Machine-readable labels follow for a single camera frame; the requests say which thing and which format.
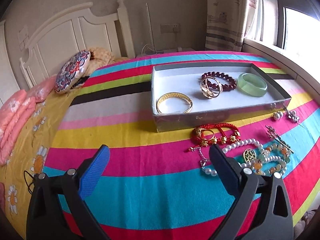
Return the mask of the green jade bangle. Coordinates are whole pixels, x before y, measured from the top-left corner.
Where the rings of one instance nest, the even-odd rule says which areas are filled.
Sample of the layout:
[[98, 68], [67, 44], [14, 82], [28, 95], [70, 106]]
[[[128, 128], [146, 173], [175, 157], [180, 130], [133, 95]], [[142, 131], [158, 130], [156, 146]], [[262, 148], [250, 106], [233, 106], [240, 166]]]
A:
[[268, 85], [266, 81], [252, 73], [242, 73], [238, 77], [238, 89], [245, 94], [254, 97], [262, 97], [266, 94]]

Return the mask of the pearl earring pair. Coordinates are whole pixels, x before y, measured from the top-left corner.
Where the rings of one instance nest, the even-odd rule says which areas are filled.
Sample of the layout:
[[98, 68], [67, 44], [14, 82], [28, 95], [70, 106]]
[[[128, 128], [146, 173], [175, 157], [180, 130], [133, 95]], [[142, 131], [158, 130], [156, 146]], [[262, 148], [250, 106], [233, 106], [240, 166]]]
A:
[[280, 120], [284, 116], [284, 113], [282, 111], [277, 111], [273, 113], [273, 119], [275, 121]]

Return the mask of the yellow daisy bedsheet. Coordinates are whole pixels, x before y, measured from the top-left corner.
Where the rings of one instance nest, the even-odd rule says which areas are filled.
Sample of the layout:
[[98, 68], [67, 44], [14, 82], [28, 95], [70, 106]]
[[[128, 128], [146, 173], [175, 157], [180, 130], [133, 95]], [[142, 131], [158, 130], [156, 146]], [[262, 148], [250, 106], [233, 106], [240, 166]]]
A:
[[115, 63], [98, 71], [83, 89], [69, 95], [51, 92], [13, 131], [1, 182], [6, 189], [6, 218], [21, 237], [26, 236], [30, 202], [24, 171], [56, 174], [78, 165], [101, 144], [107, 144], [111, 159], [104, 177], [113, 189], [138, 173], [139, 143], [129, 134], [136, 132], [136, 96], [150, 91], [155, 62]]

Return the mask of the gold mesh bangle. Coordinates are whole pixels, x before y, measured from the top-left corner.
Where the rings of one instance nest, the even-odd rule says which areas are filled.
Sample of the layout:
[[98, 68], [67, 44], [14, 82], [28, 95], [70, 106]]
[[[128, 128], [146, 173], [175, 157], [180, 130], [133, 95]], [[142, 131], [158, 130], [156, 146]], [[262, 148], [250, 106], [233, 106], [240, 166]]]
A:
[[185, 114], [193, 109], [193, 101], [183, 93], [169, 92], [159, 97], [156, 109], [159, 114]]

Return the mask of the printed beige curtain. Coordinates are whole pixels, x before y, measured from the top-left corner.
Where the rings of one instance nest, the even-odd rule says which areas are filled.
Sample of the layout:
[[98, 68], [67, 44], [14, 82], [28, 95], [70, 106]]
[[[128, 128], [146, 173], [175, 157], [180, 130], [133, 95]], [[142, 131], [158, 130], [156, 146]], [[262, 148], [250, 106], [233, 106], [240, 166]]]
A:
[[206, 50], [241, 51], [259, 0], [207, 0]]

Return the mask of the white wooden headboard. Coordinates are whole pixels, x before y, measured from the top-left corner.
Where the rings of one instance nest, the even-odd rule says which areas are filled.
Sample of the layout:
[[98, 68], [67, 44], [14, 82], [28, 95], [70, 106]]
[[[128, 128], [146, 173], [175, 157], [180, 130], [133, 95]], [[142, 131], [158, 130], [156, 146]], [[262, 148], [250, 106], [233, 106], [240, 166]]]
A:
[[29, 88], [58, 73], [74, 54], [103, 47], [116, 57], [135, 58], [129, 15], [124, 0], [117, 12], [95, 16], [92, 3], [69, 7], [46, 20], [25, 45], [20, 68]]

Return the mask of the pink floral pillow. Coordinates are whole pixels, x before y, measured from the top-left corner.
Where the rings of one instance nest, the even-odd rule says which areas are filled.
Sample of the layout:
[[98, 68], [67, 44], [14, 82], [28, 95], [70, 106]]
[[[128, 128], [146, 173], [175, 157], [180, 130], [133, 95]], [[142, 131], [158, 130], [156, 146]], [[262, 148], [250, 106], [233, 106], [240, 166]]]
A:
[[39, 85], [34, 86], [27, 93], [27, 98], [34, 97], [36, 103], [44, 102], [49, 93], [54, 89], [56, 75], [42, 81]]

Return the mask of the white bedside table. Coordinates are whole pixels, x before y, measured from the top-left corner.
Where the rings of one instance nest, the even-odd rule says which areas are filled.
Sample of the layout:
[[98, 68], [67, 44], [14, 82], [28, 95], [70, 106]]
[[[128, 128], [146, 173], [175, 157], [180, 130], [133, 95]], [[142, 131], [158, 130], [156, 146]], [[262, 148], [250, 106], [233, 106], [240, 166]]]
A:
[[136, 56], [136, 58], [140, 58], [143, 56], [162, 55], [162, 54], [168, 54], [168, 53], [178, 53], [178, 52], [188, 52], [188, 51], [194, 51], [194, 49], [177, 47], [174, 49], [156, 50], [156, 49], [152, 49], [151, 47], [145, 47], [141, 51], [141, 53]]

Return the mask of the beige fuzzy blanket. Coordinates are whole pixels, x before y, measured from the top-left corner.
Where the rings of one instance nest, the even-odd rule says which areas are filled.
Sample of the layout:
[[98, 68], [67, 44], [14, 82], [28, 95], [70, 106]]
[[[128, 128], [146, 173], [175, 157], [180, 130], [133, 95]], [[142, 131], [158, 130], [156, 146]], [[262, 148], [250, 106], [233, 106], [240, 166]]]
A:
[[83, 76], [90, 76], [96, 69], [112, 64], [116, 59], [112, 52], [102, 47], [92, 47], [88, 50], [91, 57]]

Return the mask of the dark framed window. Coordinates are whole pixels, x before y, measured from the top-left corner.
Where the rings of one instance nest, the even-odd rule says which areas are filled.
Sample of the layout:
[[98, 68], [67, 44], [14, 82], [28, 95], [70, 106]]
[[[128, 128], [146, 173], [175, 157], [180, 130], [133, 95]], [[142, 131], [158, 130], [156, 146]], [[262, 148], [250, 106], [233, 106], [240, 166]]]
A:
[[262, 0], [260, 40], [295, 55], [319, 53], [319, 3], [316, 0]]

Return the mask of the folded pink floral quilt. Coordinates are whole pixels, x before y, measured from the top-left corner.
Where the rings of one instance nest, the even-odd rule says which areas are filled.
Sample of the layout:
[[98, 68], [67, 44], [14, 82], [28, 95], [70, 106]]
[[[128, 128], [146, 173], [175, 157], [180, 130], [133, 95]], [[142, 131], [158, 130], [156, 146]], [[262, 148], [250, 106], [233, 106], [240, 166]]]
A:
[[1, 166], [7, 163], [23, 126], [35, 108], [35, 97], [27, 97], [24, 89], [14, 93], [1, 107]]

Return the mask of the rainbow striped tablecloth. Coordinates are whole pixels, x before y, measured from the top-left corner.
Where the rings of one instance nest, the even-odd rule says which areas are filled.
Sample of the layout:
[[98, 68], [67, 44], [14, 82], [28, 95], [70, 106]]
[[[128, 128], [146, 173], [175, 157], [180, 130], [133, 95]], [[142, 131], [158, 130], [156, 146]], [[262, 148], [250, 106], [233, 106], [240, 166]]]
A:
[[236, 113], [242, 139], [268, 146], [272, 126], [293, 149], [284, 174], [293, 222], [297, 223], [319, 191], [319, 104], [288, 74], [258, 55], [228, 51], [190, 51], [145, 56], [94, 71], [68, 108], [48, 151], [44, 172], [58, 176], [78, 167], [101, 145], [111, 150], [110, 161], [86, 203], [113, 239], [205, 239], [224, 218], [233, 198], [218, 177], [200, 170], [200, 156], [190, 152], [191, 129], [158, 132], [151, 111], [151, 73], [170, 63], [198, 64], [187, 74], [178, 70], [159, 85], [161, 94], [187, 94], [193, 110], [222, 109], [271, 101], [238, 90], [205, 99], [199, 89], [204, 72], [237, 77], [251, 63], [276, 80], [291, 101], [300, 122], [274, 121], [269, 114]]

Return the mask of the silver jewelled hair clip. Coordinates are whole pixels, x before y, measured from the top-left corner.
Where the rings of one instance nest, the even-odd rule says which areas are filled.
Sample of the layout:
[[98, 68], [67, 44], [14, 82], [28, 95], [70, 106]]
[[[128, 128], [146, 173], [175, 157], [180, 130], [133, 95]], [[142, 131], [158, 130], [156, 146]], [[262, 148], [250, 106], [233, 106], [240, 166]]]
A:
[[273, 138], [275, 141], [279, 142], [282, 146], [284, 146], [287, 150], [289, 150], [291, 153], [294, 153], [294, 151], [291, 149], [290, 145], [287, 144], [281, 137], [280, 135], [276, 132], [276, 130], [272, 126], [265, 126], [267, 131], [266, 134], [270, 137]]

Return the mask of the round patterned cushion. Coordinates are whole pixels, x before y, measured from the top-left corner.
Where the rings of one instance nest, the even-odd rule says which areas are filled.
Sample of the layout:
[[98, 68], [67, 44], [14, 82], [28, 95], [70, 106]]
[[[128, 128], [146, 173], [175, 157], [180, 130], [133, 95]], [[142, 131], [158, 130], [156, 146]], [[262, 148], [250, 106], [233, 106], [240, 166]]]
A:
[[82, 50], [73, 55], [60, 69], [56, 76], [54, 90], [57, 94], [68, 92], [84, 75], [88, 68], [91, 53]]

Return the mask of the wall power socket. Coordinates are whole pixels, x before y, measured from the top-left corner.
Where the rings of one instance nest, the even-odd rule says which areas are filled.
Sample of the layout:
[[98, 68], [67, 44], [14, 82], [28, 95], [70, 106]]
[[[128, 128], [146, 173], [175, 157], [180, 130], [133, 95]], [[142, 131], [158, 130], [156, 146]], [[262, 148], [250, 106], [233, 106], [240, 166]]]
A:
[[181, 27], [179, 23], [160, 24], [161, 34], [180, 33]]

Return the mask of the white wardrobe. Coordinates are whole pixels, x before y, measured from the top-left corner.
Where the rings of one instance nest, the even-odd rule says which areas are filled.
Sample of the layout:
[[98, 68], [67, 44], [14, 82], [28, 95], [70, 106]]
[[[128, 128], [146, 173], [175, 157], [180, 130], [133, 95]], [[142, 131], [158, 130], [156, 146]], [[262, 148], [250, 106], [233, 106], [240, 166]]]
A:
[[5, 20], [0, 23], [0, 98], [1, 106], [17, 91], [20, 87], [12, 71], [10, 60], [5, 42]]

